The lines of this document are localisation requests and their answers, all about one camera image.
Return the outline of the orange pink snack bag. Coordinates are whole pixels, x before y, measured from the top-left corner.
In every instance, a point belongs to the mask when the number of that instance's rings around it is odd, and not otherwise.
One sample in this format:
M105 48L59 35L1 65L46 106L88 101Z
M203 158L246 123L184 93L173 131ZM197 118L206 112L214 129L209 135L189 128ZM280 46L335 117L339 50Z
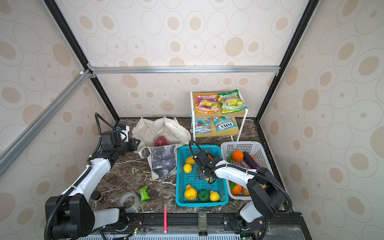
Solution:
M219 111L218 95L194 95L196 113L214 114Z

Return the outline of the green avocado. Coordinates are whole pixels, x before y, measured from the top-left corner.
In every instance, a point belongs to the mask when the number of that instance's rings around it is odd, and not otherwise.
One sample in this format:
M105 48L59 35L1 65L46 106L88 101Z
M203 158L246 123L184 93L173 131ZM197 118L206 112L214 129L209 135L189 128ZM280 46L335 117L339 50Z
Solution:
M201 203L206 203L210 201L210 192L207 190L200 190L197 194L198 201Z

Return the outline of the pink dragon fruit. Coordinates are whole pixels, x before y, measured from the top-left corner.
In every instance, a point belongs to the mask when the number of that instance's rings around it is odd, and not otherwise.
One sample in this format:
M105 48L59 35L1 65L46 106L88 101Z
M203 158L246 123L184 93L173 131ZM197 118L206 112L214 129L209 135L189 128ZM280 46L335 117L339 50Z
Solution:
M157 139L155 139L155 146L156 147L162 147L162 146L167 146L168 145L168 140L164 136L160 136Z

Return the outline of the cream canvas tote bag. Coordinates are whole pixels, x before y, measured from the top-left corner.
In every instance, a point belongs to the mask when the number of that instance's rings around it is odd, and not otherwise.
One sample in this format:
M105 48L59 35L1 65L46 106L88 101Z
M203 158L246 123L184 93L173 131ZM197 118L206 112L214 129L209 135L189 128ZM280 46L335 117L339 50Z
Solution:
M132 134L140 141L135 153L148 160L153 180L177 173L178 148L189 143L191 134L176 118L163 117L154 121L141 118Z

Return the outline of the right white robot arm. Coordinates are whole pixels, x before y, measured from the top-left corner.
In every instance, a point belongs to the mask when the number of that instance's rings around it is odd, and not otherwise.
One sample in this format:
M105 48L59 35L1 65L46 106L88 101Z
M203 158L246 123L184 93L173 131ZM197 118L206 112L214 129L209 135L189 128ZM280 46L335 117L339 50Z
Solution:
M189 141L189 149L198 165L199 179L226 179L245 187L250 193L251 201L236 214L235 222L240 228L248 228L261 217L270 219L278 213L289 214L293 211L289 194L267 168L245 169L230 164L213 157L193 140Z

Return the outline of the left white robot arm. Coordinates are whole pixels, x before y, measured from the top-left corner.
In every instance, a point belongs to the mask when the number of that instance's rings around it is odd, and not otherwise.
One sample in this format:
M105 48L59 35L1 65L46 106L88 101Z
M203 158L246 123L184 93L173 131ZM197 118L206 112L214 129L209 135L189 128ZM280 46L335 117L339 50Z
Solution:
M129 225L123 207L94 212L89 199L118 158L136 151L140 140L129 138L128 126L118 125L110 131L101 132L100 122L103 118L96 113L95 119L99 142L94 153L87 159L86 169L63 193L50 197L45 203L46 240L79 239L105 227L122 232Z

